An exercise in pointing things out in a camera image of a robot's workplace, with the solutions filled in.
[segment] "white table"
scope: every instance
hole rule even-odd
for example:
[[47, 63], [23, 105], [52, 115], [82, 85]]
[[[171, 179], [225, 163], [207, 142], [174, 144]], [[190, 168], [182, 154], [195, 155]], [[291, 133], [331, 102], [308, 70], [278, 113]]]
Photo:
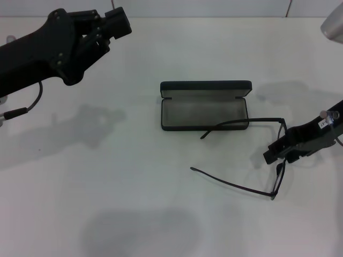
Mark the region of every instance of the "white table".
[[[1, 18], [1, 43], [44, 18]], [[160, 82], [251, 80], [249, 117], [311, 121], [343, 99], [343, 46], [317, 18], [130, 19], [132, 34], [79, 84], [0, 129], [0, 256], [341, 256], [343, 149], [286, 166], [274, 201], [189, 169], [270, 190], [278, 124], [165, 132]], [[28, 106], [33, 85], [0, 112]]]

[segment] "white wall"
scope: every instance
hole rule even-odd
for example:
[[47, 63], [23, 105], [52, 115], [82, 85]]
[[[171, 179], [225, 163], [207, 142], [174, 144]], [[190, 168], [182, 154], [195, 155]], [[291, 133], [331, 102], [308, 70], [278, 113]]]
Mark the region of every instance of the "white wall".
[[[1, 0], [0, 16], [47, 16], [68, 12], [111, 10], [110, 0]], [[115, 0], [129, 17], [283, 17], [288, 0]]]
[[293, 0], [289, 17], [327, 17], [342, 0]]

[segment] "label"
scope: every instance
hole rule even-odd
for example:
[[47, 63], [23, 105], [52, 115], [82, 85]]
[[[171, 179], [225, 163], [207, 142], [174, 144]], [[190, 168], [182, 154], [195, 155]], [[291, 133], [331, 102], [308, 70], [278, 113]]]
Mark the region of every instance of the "label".
[[318, 123], [320, 129], [328, 126], [328, 123], [326, 122], [326, 119], [323, 119], [321, 122]]

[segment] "black glasses frame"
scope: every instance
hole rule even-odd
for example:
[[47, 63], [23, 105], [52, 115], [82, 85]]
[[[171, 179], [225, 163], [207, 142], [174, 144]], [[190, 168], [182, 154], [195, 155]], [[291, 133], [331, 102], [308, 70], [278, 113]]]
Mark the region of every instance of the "black glasses frame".
[[[281, 126], [279, 128], [279, 132], [278, 132], [278, 139], [280, 138], [280, 133], [281, 133], [281, 129], [284, 128], [285, 129], [285, 133], [287, 131], [287, 125], [286, 125], [286, 122], [283, 118], [252, 118], [252, 119], [236, 119], [236, 120], [230, 120], [228, 122], [223, 122], [223, 123], [219, 123], [217, 124], [215, 127], [217, 126], [223, 126], [223, 125], [226, 125], [226, 124], [232, 124], [232, 123], [241, 123], [241, 122], [278, 122], [278, 123], [281, 123]], [[200, 139], [204, 139], [209, 133], [211, 133], [212, 130], [209, 130], [207, 131]], [[196, 169], [194, 167], [191, 167], [190, 169], [193, 170], [193, 171], [196, 171], [196, 172], [199, 172], [199, 173], [202, 173], [206, 176], [209, 176], [210, 178], [213, 178], [214, 180], [217, 180], [219, 182], [222, 182], [226, 185], [229, 185], [229, 186], [232, 186], [232, 187], [236, 187], [236, 188], [239, 188], [241, 190], [245, 190], [245, 191], [248, 191], [248, 192], [251, 192], [251, 193], [255, 193], [255, 194], [260, 194], [260, 195], [265, 195], [265, 196], [268, 196], [271, 198], [271, 200], [274, 200], [275, 197], [277, 196], [278, 192], [279, 192], [279, 188], [281, 186], [281, 183], [282, 183], [282, 180], [284, 178], [284, 174], [285, 174], [285, 169], [286, 169], [286, 159], [284, 159], [284, 161], [282, 163], [279, 163], [277, 165], [277, 178], [275, 180], [275, 183], [274, 183], [274, 187], [273, 187], [273, 190], [272, 192], [270, 193], [267, 193], [267, 192], [263, 192], [263, 191], [259, 191], [259, 190], [255, 190], [255, 189], [251, 189], [251, 188], [248, 188], [248, 187], [244, 187], [244, 186], [240, 186], [240, 185], [236, 185], [236, 184], [233, 184], [233, 183], [230, 183], [230, 182], [227, 182], [227, 181], [224, 181], [220, 178], [216, 178], [216, 177], [213, 177], [212, 175], [210, 174], [207, 174], [205, 172], [203, 172], [202, 170], [199, 170], [199, 169]]]

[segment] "eyeglasses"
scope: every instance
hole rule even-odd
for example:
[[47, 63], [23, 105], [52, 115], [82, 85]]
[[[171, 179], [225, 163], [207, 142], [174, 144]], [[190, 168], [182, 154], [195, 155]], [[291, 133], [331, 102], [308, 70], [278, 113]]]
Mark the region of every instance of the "eyeglasses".
[[[219, 123], [215, 127], [223, 126], [223, 125], [227, 125], [227, 124], [233, 124], [233, 123], [241, 123], [241, 122], [278, 122], [278, 123], [281, 123], [280, 128], [279, 128], [279, 132], [278, 132], [278, 139], [280, 138], [280, 133], [281, 133], [282, 128], [284, 128], [285, 133], [287, 131], [286, 122], [285, 122], [285, 120], [283, 118], [237, 119], [237, 120], [230, 120], [228, 122]], [[212, 130], [207, 131], [200, 139], [204, 139], [211, 132], [212, 132]], [[196, 169], [194, 167], [191, 167], [191, 170], [199, 172], [199, 173], [202, 173], [202, 174], [204, 174], [206, 176], [209, 176], [210, 178], [213, 178], [213, 179], [215, 179], [215, 180], [217, 180], [219, 182], [222, 182], [222, 183], [224, 183], [226, 185], [229, 185], [229, 186], [232, 186], [232, 187], [236, 187], [236, 188], [239, 188], [239, 189], [251, 192], [251, 193], [265, 195], [265, 196], [270, 197], [271, 200], [274, 200], [274, 198], [277, 196], [277, 194], [279, 192], [279, 188], [281, 186], [282, 179], [284, 178], [285, 168], [286, 168], [286, 161], [287, 160], [284, 159], [284, 161], [282, 163], [279, 163], [277, 165], [277, 168], [276, 168], [277, 177], [276, 177], [276, 180], [275, 180], [275, 183], [274, 183], [273, 190], [270, 193], [259, 191], [259, 190], [255, 190], [255, 189], [251, 189], [251, 188], [247, 188], [247, 187], [244, 187], [244, 186], [240, 186], [240, 185], [236, 185], [236, 184], [224, 181], [222, 179], [213, 177], [212, 175], [207, 174], [207, 173], [203, 172], [202, 170]]]

